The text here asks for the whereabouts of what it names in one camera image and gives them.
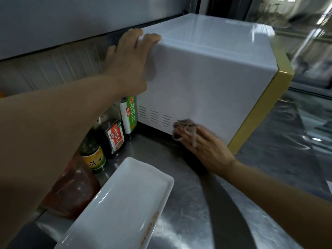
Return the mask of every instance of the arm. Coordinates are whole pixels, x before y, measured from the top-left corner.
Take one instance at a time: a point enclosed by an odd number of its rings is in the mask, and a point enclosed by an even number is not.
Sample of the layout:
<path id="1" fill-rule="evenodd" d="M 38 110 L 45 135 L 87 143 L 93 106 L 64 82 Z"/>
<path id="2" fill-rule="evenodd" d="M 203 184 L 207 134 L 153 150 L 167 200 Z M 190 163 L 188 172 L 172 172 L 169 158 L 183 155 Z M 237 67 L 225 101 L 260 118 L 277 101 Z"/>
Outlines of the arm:
<path id="1" fill-rule="evenodd" d="M 201 126 L 197 129 L 197 148 L 188 134 L 178 133 L 207 169 L 254 201 L 302 247 L 331 247 L 331 203 L 241 164 L 220 139 Z"/>
<path id="2" fill-rule="evenodd" d="M 0 99 L 0 248 L 22 227 L 64 171 L 95 120 L 124 96 L 146 90 L 148 50 L 161 37 L 130 29 L 110 47 L 103 74 Z"/>

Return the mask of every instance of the green label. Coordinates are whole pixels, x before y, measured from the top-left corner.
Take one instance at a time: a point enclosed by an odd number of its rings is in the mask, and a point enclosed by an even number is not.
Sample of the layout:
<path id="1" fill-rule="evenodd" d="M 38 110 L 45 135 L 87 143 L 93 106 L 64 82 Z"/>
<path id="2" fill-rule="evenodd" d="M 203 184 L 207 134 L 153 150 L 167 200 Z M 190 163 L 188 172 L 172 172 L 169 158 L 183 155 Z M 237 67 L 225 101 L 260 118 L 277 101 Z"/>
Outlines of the green label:
<path id="1" fill-rule="evenodd" d="M 129 118 L 130 130 L 134 130 L 137 125 L 137 105 L 135 97 L 129 97 L 127 99 L 127 117 Z"/>

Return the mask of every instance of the red label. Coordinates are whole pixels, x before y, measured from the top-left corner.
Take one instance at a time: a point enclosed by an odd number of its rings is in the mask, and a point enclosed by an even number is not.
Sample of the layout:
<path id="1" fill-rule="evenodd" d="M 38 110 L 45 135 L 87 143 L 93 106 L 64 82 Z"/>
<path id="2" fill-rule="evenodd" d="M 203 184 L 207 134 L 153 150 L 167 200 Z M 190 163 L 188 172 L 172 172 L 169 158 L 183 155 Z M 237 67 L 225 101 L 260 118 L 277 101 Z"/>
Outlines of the red label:
<path id="1" fill-rule="evenodd" d="M 126 108 L 126 111 L 127 111 L 127 117 L 130 116 L 130 108 Z"/>
<path id="2" fill-rule="evenodd" d="M 113 139 L 114 145 L 116 146 L 122 140 L 122 135 L 120 129 L 118 128 L 118 124 L 114 124 L 114 126 L 110 128 L 110 132 L 110 138 Z"/>

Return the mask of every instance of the yellow microwave door frame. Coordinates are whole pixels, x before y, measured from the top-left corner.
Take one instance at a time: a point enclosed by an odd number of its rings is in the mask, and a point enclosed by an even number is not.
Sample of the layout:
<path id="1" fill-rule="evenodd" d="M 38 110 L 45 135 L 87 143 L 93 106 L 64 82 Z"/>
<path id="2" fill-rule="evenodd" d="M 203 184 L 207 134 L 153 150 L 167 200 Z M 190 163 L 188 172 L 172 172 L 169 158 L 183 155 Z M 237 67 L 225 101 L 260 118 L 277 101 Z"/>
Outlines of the yellow microwave door frame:
<path id="1" fill-rule="evenodd" d="M 228 144 L 228 148 L 233 154 L 239 151 L 240 147 L 262 122 L 276 101 L 288 89 L 293 79 L 294 70 L 286 54 L 281 49 L 277 38 L 275 36 L 271 37 L 270 42 L 278 65 L 278 71 Z"/>

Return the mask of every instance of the hand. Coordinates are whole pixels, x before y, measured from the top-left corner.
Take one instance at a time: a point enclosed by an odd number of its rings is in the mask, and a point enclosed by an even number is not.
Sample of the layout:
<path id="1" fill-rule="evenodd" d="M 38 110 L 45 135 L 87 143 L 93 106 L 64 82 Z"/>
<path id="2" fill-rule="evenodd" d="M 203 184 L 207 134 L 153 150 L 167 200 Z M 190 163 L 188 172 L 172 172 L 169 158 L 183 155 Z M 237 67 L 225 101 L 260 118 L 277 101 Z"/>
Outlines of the hand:
<path id="1" fill-rule="evenodd" d="M 181 143 L 190 150 L 201 163 L 218 176 L 225 177 L 230 166 L 236 161 L 228 147 L 206 128 L 198 125 L 196 133 L 197 147 L 191 145 L 190 135 L 183 128 L 177 133 L 182 136 Z"/>
<path id="2" fill-rule="evenodd" d="M 129 29 L 121 37 L 118 48 L 111 46 L 107 52 L 104 75 L 118 80 L 124 96 L 138 95 L 146 90 L 143 80 L 146 56 L 152 45 L 161 40 L 158 34 L 145 34 L 136 46 L 142 35 L 142 29 Z"/>

